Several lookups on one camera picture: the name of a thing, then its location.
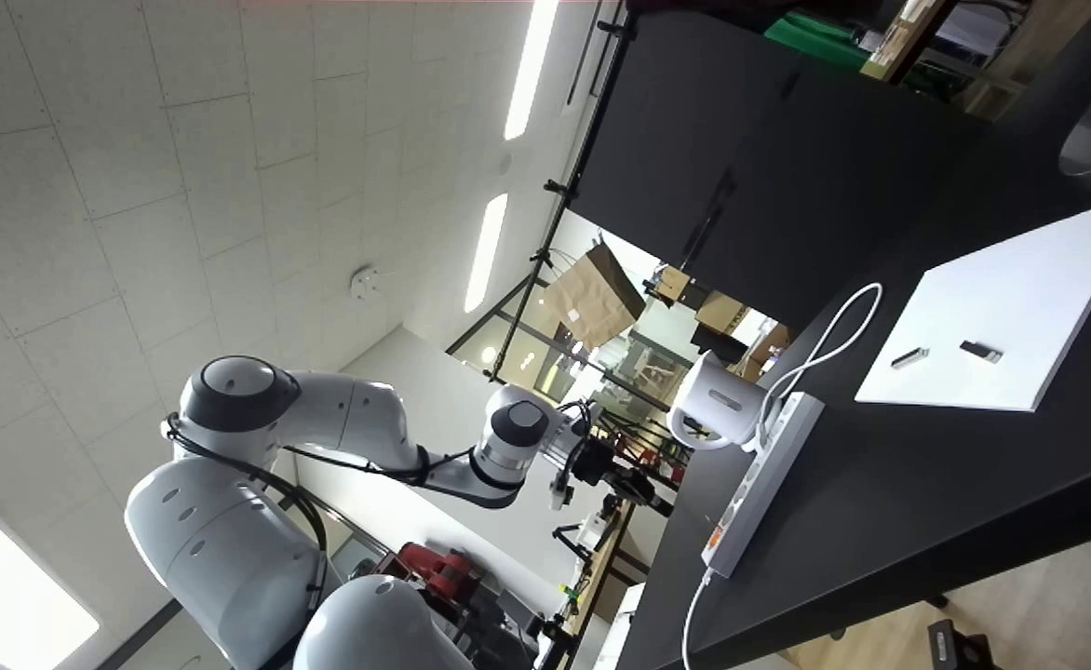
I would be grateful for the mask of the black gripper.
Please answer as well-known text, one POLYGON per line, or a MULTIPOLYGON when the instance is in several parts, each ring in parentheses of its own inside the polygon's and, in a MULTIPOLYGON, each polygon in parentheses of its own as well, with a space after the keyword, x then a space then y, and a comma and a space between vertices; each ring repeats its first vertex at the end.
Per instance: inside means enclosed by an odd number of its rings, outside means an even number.
POLYGON ((574 483, 600 483, 613 473, 613 445, 607 438, 585 434, 566 450, 564 470, 550 477, 550 500, 569 503, 574 483))

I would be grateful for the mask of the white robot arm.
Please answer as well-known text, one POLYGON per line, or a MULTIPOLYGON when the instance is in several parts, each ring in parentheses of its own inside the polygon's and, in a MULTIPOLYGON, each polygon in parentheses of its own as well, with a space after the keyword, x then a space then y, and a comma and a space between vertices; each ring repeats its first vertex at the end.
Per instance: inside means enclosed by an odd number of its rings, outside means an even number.
POLYGON ((531 392, 502 385, 473 445, 411 438, 392 383, 289 373, 255 353, 194 367, 160 419, 173 457, 122 503, 122 528, 233 670, 478 670, 407 575, 340 575, 325 503, 277 473, 304 445, 330 466, 502 511, 529 466, 569 457, 591 419, 531 392))

